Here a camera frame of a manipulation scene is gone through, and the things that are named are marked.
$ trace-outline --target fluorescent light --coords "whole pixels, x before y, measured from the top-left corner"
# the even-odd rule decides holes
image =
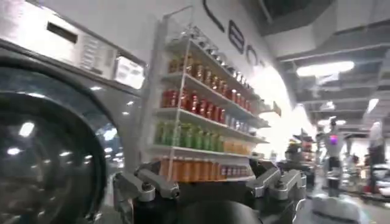
[[[346,123],[347,123],[346,120],[337,120],[337,121],[336,121],[336,125],[344,125],[344,124],[346,124]]]
[[[105,151],[106,153],[110,153],[110,152],[112,152],[112,148],[105,148],[104,151]]]
[[[34,129],[34,123],[26,122],[20,128],[19,135],[23,137],[28,137],[31,134],[33,129]]]
[[[379,99],[376,99],[376,98],[373,98],[370,100],[370,102],[368,103],[368,107],[367,107],[367,114],[369,114],[375,108],[378,101],[379,101]]]
[[[34,96],[34,97],[37,97],[37,98],[45,98],[44,95],[39,94],[39,93],[29,93],[28,95],[29,95],[29,96]]]
[[[12,156],[17,155],[17,154],[19,154],[20,152],[21,152],[21,150],[18,149],[18,148],[9,148],[9,149],[7,150],[7,153],[8,153],[9,155],[12,155]]]
[[[63,153],[60,154],[60,156],[68,156],[70,154],[71,154],[71,152],[63,152]]]
[[[321,65],[309,65],[297,69],[298,76],[307,77],[314,75],[332,75],[340,72],[346,72],[355,66],[353,61],[338,61]]]
[[[92,86],[91,88],[90,88],[92,91],[96,91],[96,90],[100,90],[100,89],[102,89],[100,86]]]

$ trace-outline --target humanoid robot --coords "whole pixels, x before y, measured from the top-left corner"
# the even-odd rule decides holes
[[[324,144],[327,151],[328,163],[327,163],[327,186],[328,194],[330,197],[339,196],[339,186],[342,175],[342,166],[340,162],[340,153],[344,145],[344,137],[342,133],[338,131],[336,120],[330,121],[330,132],[324,135]]]

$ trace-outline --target washing machine door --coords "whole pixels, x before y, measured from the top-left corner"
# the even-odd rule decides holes
[[[107,185],[105,127],[112,124],[80,92],[0,67],[0,223],[93,220]]]

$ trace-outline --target white shelving unit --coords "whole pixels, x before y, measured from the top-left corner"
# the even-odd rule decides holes
[[[192,32],[191,28],[183,29],[181,26],[177,26],[177,24],[172,25],[170,16],[165,16],[163,18],[163,21],[160,23],[159,30],[156,33],[155,50],[153,53],[154,56],[150,66],[150,76],[148,77],[150,80],[148,94],[146,96],[148,100],[146,101],[145,114],[142,120],[146,128],[140,130],[142,138],[145,139],[140,144],[140,148],[142,150],[141,157],[143,157],[142,160],[144,162],[148,162],[155,157],[161,158],[162,156],[168,156],[168,179],[170,179],[172,175],[174,158],[178,157],[197,158],[202,159],[202,161],[204,161],[203,159],[207,159],[207,161],[210,161],[211,159],[214,163],[226,166],[248,166],[249,159],[259,158],[256,156],[241,155],[237,153],[190,149],[174,145],[159,145],[154,142],[157,124],[159,122],[169,121],[167,123],[173,127],[172,133],[169,132],[169,134],[174,139],[179,138],[181,135],[179,127],[180,123],[190,123],[199,126],[205,131],[217,133],[217,136],[220,135],[221,139],[226,141],[229,140],[232,142],[232,145],[236,146],[236,148],[233,147],[233,150],[250,149],[256,144],[268,143],[264,138],[252,136],[243,131],[235,130],[226,124],[222,124],[187,110],[183,110],[180,108],[180,105],[177,105],[174,108],[160,108],[161,96],[166,89],[174,88],[178,91],[177,95],[181,96],[184,88],[186,88],[188,91],[197,91],[199,98],[206,99],[217,107],[225,109],[225,113],[229,116],[234,117],[240,122],[248,124],[251,133],[255,132],[258,128],[270,127],[265,120],[258,116],[258,114],[265,111],[264,108],[266,108],[258,107],[259,105],[264,106],[260,97],[255,94],[252,89],[246,88],[245,85],[237,81],[236,78],[231,75],[230,71],[222,66],[217,59],[204,51],[204,49],[196,41],[190,39],[189,33]],[[168,74],[169,62],[173,58],[187,58],[189,52],[204,66],[208,66],[220,79],[226,81],[229,88],[237,90],[237,92],[240,93],[246,100],[251,101],[252,108],[256,108],[255,114],[247,111],[245,108],[226,98],[226,96],[223,96],[189,74],[184,72],[174,72]],[[183,63],[183,68],[185,68],[187,61],[184,60]],[[227,178],[222,181],[247,181],[253,180],[254,178],[254,176]]]

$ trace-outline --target display shelf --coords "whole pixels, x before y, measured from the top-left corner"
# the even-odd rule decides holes
[[[156,115],[173,120],[175,119],[177,112],[180,112],[180,121],[197,124],[203,128],[209,128],[218,131],[223,136],[237,138],[243,141],[252,142],[256,144],[268,143],[264,139],[249,135],[247,133],[238,130],[234,130],[232,128],[229,128],[225,124],[221,124],[219,122],[209,120],[200,115],[191,113],[187,110],[178,109],[178,108],[160,108],[156,111]]]
[[[180,86],[182,78],[184,76],[185,84],[188,89],[195,90],[205,98],[207,98],[209,101],[223,107],[227,110],[227,114],[233,115],[235,118],[240,119],[242,121],[249,121],[249,122],[261,122],[261,119],[252,114],[251,112],[245,110],[237,103],[231,101],[230,99],[226,98],[222,94],[214,91],[204,83],[196,80],[194,77],[182,73],[182,72],[175,72],[172,74],[164,75],[161,80],[164,82],[172,83],[175,86]]]
[[[188,38],[173,40],[168,44],[167,48],[174,54],[183,55],[187,47],[188,40]],[[219,64],[219,62],[210,54],[206,53],[202,49],[202,47],[200,47],[192,39],[190,39],[189,41],[190,52],[192,53],[192,55],[198,60],[205,63],[207,66],[209,66],[212,71],[214,71],[220,78],[226,81],[229,87],[236,89],[248,100],[260,100],[260,97],[257,94],[240,84],[226,68],[221,66],[221,64]]]
[[[184,148],[179,146],[170,146],[170,145],[152,145],[150,147],[150,150],[155,152],[156,154],[161,155],[168,155],[167,152],[170,152],[171,150],[175,150],[175,156],[182,156],[182,157],[207,157],[207,158],[253,158],[256,159],[258,156],[251,156],[251,155],[242,155],[242,154],[236,154],[236,153],[227,153],[227,152],[214,152],[214,151],[207,151],[207,150],[200,150],[200,149],[190,149],[190,148]]]

